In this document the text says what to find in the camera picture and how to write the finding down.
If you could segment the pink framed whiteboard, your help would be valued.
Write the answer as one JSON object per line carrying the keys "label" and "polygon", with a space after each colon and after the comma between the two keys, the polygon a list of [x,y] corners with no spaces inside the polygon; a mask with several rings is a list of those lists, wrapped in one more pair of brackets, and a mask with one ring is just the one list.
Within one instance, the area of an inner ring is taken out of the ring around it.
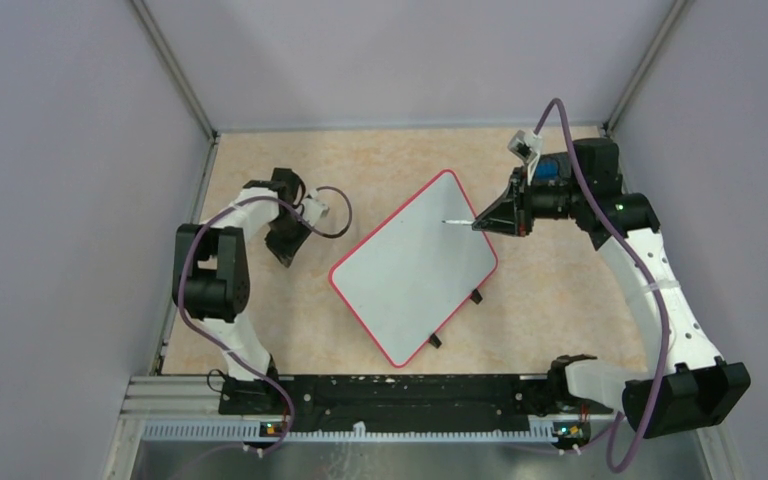
{"label": "pink framed whiteboard", "polygon": [[498,268],[451,169],[437,173],[331,268],[328,280],[387,362],[406,366]]}

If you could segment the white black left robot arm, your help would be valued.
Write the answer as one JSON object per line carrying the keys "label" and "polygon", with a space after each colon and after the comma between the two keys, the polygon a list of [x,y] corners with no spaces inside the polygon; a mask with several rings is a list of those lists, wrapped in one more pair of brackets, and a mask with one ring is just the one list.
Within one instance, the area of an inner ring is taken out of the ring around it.
{"label": "white black left robot arm", "polygon": [[227,363],[227,396],[242,395],[257,413],[279,404],[280,386],[267,376],[271,354],[247,312],[251,280],[248,242],[266,232],[265,245],[288,267],[310,235],[302,218],[306,186],[289,168],[246,183],[230,206],[203,224],[183,224],[175,238],[172,298],[184,323],[217,347]]}

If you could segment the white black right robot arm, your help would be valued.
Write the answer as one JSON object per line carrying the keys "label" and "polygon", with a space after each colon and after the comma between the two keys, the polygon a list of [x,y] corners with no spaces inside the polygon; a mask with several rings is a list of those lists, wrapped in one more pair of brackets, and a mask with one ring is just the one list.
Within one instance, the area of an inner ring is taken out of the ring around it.
{"label": "white black right robot arm", "polygon": [[637,372],[589,354],[560,356],[548,372],[549,404],[572,412],[585,400],[599,403],[623,413],[647,439],[721,424],[748,390],[750,374],[743,363],[727,362],[701,329],[667,258],[651,203],[623,190],[618,145],[607,138],[573,141],[574,159],[563,152],[552,156],[572,173],[551,179],[536,174],[541,145],[531,133],[513,137],[508,149],[523,164],[472,228],[525,237],[538,219],[573,220],[620,286],[647,361]]}

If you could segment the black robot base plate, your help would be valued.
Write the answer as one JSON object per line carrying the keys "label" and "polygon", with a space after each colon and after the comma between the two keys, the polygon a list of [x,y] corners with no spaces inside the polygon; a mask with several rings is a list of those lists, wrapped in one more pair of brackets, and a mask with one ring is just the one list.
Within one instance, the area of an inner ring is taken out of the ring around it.
{"label": "black robot base plate", "polygon": [[372,433],[520,432],[539,419],[592,419],[609,408],[562,399],[542,375],[295,375],[214,381],[222,415],[271,416],[293,433],[342,432],[363,423]]}

